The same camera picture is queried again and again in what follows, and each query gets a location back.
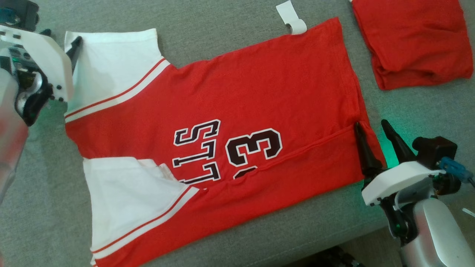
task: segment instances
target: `basketball jersey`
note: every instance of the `basketball jersey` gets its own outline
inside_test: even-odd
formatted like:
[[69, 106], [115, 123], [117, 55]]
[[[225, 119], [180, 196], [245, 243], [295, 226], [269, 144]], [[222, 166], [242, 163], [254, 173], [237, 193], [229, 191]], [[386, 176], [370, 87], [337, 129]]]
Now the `basketball jersey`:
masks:
[[154, 29], [71, 33], [66, 132], [91, 193], [93, 265], [138, 266], [363, 178], [371, 130], [338, 19], [182, 68]]

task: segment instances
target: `red jersey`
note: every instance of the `red jersey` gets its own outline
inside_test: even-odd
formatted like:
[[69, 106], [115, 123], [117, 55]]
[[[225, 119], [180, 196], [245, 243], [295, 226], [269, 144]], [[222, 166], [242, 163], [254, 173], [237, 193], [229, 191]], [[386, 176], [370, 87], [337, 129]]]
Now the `red jersey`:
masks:
[[472, 48], [458, 0], [353, 0], [352, 5], [381, 90], [472, 76]]
[[[66, 131], [85, 157], [98, 266], [360, 181], [355, 122], [383, 159], [338, 19], [182, 68], [154, 31], [132, 34], [67, 36], [85, 40]], [[133, 85], [130, 71], [143, 72]]]

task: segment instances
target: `white stripe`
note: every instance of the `white stripe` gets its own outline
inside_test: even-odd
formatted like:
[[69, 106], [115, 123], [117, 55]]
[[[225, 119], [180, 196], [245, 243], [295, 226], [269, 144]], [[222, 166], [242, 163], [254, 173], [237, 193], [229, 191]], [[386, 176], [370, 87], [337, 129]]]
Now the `white stripe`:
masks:
[[117, 243], [113, 244], [112, 246], [101, 250], [97, 253], [94, 253], [94, 258], [95, 259], [100, 259], [107, 257], [108, 255], [118, 251], [120, 248], [124, 247], [128, 243], [132, 242], [139, 236], [145, 234], [146, 232], [152, 230], [153, 228], [163, 224], [164, 222], [168, 221], [175, 213], [177, 213], [185, 204], [188, 202], [197, 192], [199, 191], [198, 188], [196, 187], [191, 187], [188, 192], [185, 193], [185, 195], [180, 199], [180, 201], [177, 202], [175, 207], [171, 209], [168, 213], [166, 213], [163, 217], [161, 217], [158, 220], [155, 220], [147, 225], [144, 225], [143, 227], [137, 229], [135, 232], [129, 234], [128, 236], [124, 237]]
[[[107, 102], [104, 102], [104, 103], [100, 103], [98, 105], [94, 105], [88, 109], [85, 109], [81, 112], [78, 112], [72, 116], [69, 116], [69, 117], [66, 117], [66, 122], [71, 122], [75, 119], [79, 119], [81, 117], [84, 117], [86, 115], [89, 115], [89, 114], [92, 114], [94, 112], [97, 112], [97, 111], [100, 111], [100, 110], [103, 110], [103, 109], [106, 109], [106, 108], [109, 108], [111, 106], [114, 106], [114, 105], [117, 105], [117, 104], [120, 104], [122, 102], [125, 102], [129, 99], [131, 99], [132, 97], [136, 96], [138, 93], [140, 93], [142, 90], [144, 90], [147, 85], [149, 85], [160, 73], [162, 73], [162, 71], [168, 66], [170, 65], [170, 62], [168, 62], [167, 60], [164, 60], [162, 61], [140, 84], [138, 84], [134, 89], [130, 90], [129, 92], [119, 96], [119, 97], [116, 97], [114, 99], [111, 99]], [[71, 111], [71, 112], [68, 112], [65, 114], [65, 116], [67, 116], [68, 114], [71, 114], [71, 113], [74, 113], [75, 110]]]
[[466, 208], [463, 208], [462, 211], [465, 212], [465, 213], [468, 214], [468, 215], [472, 215], [472, 216], [475, 218], [475, 213], [473, 213], [473, 212], [467, 210]]

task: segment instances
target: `white sleeve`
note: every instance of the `white sleeve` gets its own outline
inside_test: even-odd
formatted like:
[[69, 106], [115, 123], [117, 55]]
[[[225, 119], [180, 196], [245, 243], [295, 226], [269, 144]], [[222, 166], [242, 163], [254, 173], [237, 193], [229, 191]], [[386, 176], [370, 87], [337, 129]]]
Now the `white sleeve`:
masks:
[[96, 259], [166, 222], [198, 192], [166, 169], [133, 157], [84, 159]]
[[78, 36], [82, 37], [83, 46], [73, 75], [74, 96], [68, 102], [66, 114], [123, 93], [163, 58], [155, 29], [125, 33], [66, 32], [66, 51]]

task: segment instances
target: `sleeve stripe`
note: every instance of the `sleeve stripe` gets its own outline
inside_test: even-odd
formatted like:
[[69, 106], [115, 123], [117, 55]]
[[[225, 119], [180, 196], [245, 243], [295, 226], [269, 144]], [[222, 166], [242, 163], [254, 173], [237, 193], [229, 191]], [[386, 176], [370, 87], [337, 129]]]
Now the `sleeve stripe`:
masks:
[[168, 219], [170, 219], [175, 213], [177, 213], [185, 205], [185, 203], [187, 203], [188, 200], [190, 200], [198, 192], [198, 190], [199, 189], [195, 187], [188, 187], [183, 192], [183, 194], [177, 199], [177, 201], [164, 214], [136, 227], [135, 229], [123, 235], [122, 237], [110, 243], [109, 245], [98, 250], [92, 251], [94, 258], [104, 258], [114, 253], [118, 249], [122, 248], [123, 246], [127, 245], [140, 235], [163, 224]]
[[76, 111], [67, 113], [65, 115], [66, 122], [73, 121], [80, 117], [89, 115], [91, 113], [97, 112], [102, 109], [106, 109], [108, 107], [114, 106], [116, 104], [125, 102], [135, 95], [137, 95], [140, 91], [145, 89], [147, 85], [152, 82], [170, 63], [163, 57], [153, 68], [145, 74], [145, 76], [140, 79], [134, 86], [130, 87], [129, 89], [123, 91], [118, 95], [114, 95], [108, 99], [104, 99], [102, 101], [96, 102], [89, 106], [83, 107]]

